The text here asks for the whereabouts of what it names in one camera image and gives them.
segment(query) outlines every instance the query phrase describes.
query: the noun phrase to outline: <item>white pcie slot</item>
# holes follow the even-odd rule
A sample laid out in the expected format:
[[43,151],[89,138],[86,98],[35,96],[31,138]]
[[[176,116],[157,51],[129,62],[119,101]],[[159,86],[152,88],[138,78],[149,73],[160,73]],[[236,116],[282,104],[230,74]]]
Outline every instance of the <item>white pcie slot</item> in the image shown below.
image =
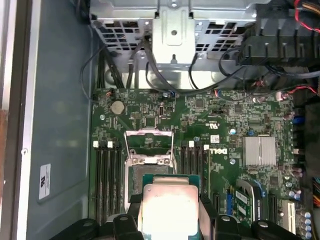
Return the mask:
[[296,234],[296,208],[295,203],[289,200],[282,201],[283,228]]

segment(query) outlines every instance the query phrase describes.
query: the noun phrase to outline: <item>motherboard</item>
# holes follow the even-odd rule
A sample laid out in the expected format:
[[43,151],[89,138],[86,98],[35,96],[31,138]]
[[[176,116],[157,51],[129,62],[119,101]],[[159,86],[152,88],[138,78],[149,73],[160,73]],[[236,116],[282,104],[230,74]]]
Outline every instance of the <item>motherboard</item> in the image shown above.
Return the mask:
[[[103,223],[128,210],[144,174],[184,174],[200,176],[199,191],[219,214],[248,226],[263,219],[295,234],[304,231],[310,216],[299,202],[292,100],[272,94],[237,100],[245,96],[230,90],[219,96],[97,90],[89,217]],[[130,159],[131,153],[141,158]],[[146,156],[158,159],[146,162]]]

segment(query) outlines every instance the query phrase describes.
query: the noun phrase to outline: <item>green circuit board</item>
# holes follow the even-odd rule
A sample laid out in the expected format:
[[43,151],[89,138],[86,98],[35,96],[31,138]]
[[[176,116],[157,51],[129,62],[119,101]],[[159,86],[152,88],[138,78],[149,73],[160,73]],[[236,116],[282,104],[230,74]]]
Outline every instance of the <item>green circuit board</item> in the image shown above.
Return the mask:
[[[108,158],[117,156],[117,162],[101,167],[113,169],[109,176],[105,177],[112,183],[102,186],[98,183],[97,174],[101,176],[103,170],[97,173],[97,161],[103,157],[97,151],[97,146],[92,146],[89,217],[99,218],[97,212],[104,203],[113,209],[109,215],[124,211],[124,162],[128,157],[125,131],[158,129],[174,133],[173,153],[178,174],[196,174],[193,170],[196,164],[188,162],[182,166],[182,157],[186,158],[183,153],[190,143],[193,142],[192,145],[200,146],[201,150],[205,151],[205,155],[201,155],[201,192],[208,194],[210,198],[213,194],[219,196],[217,206],[220,214],[227,213],[227,194],[234,193],[237,179],[245,179],[260,184],[262,201],[265,204],[264,218],[268,219],[268,194],[277,196],[277,205],[280,206],[281,199],[288,198],[285,183],[291,182],[293,187],[299,186],[298,180],[291,176],[291,164],[294,161],[293,125],[286,117],[292,111],[293,105],[290,99],[277,101],[274,95],[251,97],[243,101],[225,100],[240,99],[244,94],[241,91],[221,91],[220,96],[224,99],[220,99],[212,92],[196,96],[163,96],[162,93],[149,89],[115,89],[112,95],[108,94],[107,89],[98,90],[97,96],[102,100],[92,108],[91,145],[94,142],[107,144],[108,141],[113,141],[117,149],[108,153]],[[111,105],[115,101],[120,101],[124,106],[120,114],[112,111]],[[276,164],[245,164],[244,137],[258,136],[274,137]],[[134,149],[139,154],[164,154],[171,148],[171,139],[162,136],[132,136],[128,139],[128,144],[131,150]],[[151,168],[146,168],[143,173],[172,173],[171,169]],[[129,181],[135,171],[143,174],[141,170],[131,169]],[[138,184],[128,184],[132,188],[131,193],[136,193],[134,188]],[[108,200],[99,202],[97,198],[101,197],[97,196],[98,191],[109,191],[114,199],[109,203]],[[118,203],[115,210],[112,204],[116,201]],[[237,215],[235,210],[232,210],[232,214]],[[237,217],[248,221],[244,216]],[[277,223],[282,224],[282,220],[277,220]]]

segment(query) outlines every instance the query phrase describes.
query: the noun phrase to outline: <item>chipset heatsink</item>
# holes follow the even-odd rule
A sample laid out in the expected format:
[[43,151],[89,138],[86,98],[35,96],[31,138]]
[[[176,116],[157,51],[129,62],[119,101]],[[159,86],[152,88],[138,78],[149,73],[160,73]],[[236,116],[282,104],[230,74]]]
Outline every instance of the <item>chipset heatsink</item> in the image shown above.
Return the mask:
[[276,138],[273,136],[246,136],[243,138],[245,166],[275,166]]

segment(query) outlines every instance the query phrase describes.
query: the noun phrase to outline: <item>label sticker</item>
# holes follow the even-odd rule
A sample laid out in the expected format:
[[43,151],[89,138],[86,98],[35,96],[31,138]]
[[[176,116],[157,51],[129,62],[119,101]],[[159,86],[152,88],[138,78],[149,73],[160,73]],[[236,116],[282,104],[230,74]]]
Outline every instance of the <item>label sticker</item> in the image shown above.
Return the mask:
[[210,143],[219,144],[220,143],[220,136],[219,135],[210,135]]
[[248,204],[248,199],[245,195],[241,194],[238,191],[235,191],[235,196],[240,199],[242,202],[244,202],[245,204]]
[[40,167],[39,200],[50,194],[50,171],[50,163]]
[[244,208],[242,208],[241,206],[238,205],[238,210],[243,214],[243,215],[247,215],[246,210]]

